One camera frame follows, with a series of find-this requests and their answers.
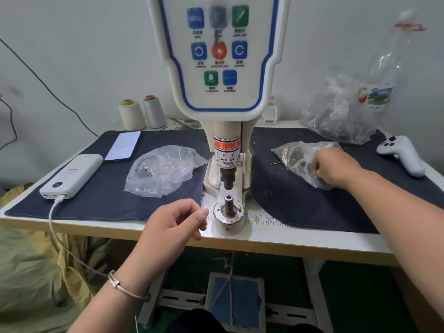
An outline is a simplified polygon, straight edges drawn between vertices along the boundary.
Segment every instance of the warning sticker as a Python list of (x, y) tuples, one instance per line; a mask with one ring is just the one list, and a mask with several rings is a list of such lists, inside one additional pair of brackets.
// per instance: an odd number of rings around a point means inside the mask
[(214, 155), (222, 168), (238, 166), (241, 162), (241, 136), (233, 139), (221, 139), (214, 136)]

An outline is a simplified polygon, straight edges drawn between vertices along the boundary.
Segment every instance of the illumination button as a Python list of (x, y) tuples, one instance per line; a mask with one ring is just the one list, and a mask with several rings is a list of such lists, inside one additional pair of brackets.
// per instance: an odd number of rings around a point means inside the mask
[(217, 71), (205, 71), (203, 79), (206, 86), (217, 86), (219, 84), (219, 75)]

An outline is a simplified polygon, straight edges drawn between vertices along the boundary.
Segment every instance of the bracelet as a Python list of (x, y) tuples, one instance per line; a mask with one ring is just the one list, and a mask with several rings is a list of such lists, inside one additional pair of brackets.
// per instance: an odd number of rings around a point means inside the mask
[(148, 295), (147, 295), (146, 297), (140, 297), (140, 296), (137, 296), (137, 295), (131, 293), (130, 291), (125, 290), (122, 286), (120, 286), (120, 281), (117, 280), (117, 279), (115, 279), (115, 277), (114, 277), (114, 272), (115, 272), (115, 271), (110, 271), (110, 272), (109, 272), (109, 274), (108, 274), (108, 280), (110, 281), (111, 285), (112, 285), (115, 289), (117, 289), (117, 290), (123, 292), (124, 294), (126, 294), (126, 295), (128, 295), (128, 296), (131, 296), (131, 297), (133, 297), (133, 298), (137, 298), (137, 299), (140, 299), (140, 300), (144, 300), (144, 301), (146, 301), (146, 302), (149, 302), (149, 301), (151, 300), (151, 294), (150, 294), (150, 293), (148, 293)]

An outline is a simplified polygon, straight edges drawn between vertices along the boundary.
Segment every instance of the left hand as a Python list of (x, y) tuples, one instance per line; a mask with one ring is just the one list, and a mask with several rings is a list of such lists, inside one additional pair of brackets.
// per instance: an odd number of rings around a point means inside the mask
[(192, 199), (159, 207), (127, 261), (137, 264), (137, 274), (151, 283), (179, 258), (191, 237), (197, 241), (202, 238), (199, 230), (207, 229), (207, 215), (208, 208), (201, 208)]

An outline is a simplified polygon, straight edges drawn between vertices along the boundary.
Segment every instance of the control panel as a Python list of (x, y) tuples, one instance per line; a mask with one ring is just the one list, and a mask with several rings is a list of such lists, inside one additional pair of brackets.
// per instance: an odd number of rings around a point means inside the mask
[(281, 9), (285, 19), (279, 21), (282, 0), (148, 1), (175, 99), (185, 114), (202, 120), (212, 116), (198, 112), (266, 107), (288, 16)]

